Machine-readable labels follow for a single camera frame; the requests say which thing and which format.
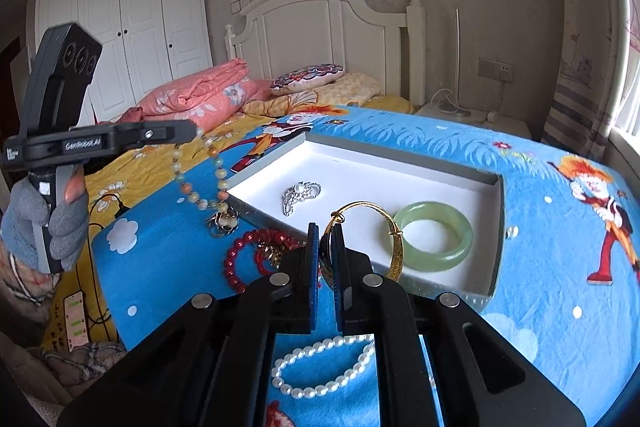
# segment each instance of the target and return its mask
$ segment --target pink blanket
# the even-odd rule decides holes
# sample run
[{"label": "pink blanket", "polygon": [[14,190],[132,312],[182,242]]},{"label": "pink blanket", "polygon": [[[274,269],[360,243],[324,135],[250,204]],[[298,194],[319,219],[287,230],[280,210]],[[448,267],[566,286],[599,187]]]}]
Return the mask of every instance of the pink blanket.
[{"label": "pink blanket", "polygon": [[249,100],[270,97],[269,80],[250,80],[240,58],[156,87],[119,121],[186,120],[205,132],[226,121]]}]

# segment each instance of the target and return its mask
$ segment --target wardrobe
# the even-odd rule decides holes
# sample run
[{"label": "wardrobe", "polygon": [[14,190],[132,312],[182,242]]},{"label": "wardrobe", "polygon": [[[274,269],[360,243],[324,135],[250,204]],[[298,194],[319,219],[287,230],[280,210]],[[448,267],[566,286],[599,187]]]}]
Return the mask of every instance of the wardrobe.
[{"label": "wardrobe", "polygon": [[155,87],[212,66],[204,0],[36,0],[36,45],[71,21],[102,44],[78,125],[114,120]]}]

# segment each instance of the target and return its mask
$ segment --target headboard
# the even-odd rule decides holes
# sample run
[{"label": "headboard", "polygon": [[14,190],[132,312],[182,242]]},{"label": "headboard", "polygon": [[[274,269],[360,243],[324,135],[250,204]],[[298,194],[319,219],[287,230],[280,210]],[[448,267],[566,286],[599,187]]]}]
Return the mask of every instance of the headboard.
[{"label": "headboard", "polygon": [[406,13],[379,13],[364,0],[254,0],[241,12],[244,31],[226,26],[229,58],[244,58],[253,78],[334,62],[380,81],[382,94],[401,92],[400,28],[409,35],[409,97],[425,97],[425,17],[420,0]]}]

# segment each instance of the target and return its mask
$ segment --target electrical outlet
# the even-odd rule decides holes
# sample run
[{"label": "electrical outlet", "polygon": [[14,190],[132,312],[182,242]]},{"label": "electrical outlet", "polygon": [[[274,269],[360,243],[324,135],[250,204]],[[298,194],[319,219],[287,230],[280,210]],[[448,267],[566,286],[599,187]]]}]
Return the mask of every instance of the electrical outlet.
[{"label": "electrical outlet", "polygon": [[483,78],[490,78],[505,84],[513,84],[514,69],[513,64],[498,62],[490,58],[478,58],[478,76]]}]

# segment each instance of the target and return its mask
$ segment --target green bracelet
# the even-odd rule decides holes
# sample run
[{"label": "green bracelet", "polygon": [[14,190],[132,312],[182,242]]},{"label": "green bracelet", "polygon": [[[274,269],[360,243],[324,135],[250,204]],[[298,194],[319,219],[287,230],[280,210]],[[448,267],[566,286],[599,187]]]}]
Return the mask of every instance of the green bracelet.
[{"label": "green bracelet", "polygon": [[420,271],[439,272],[462,263],[471,250],[474,237],[468,219],[449,204],[421,201],[404,207],[396,214],[394,220],[400,230],[403,230],[409,223],[423,219],[437,221],[451,229],[458,238],[459,244],[451,250],[432,253],[418,250],[402,237],[405,266]]}]

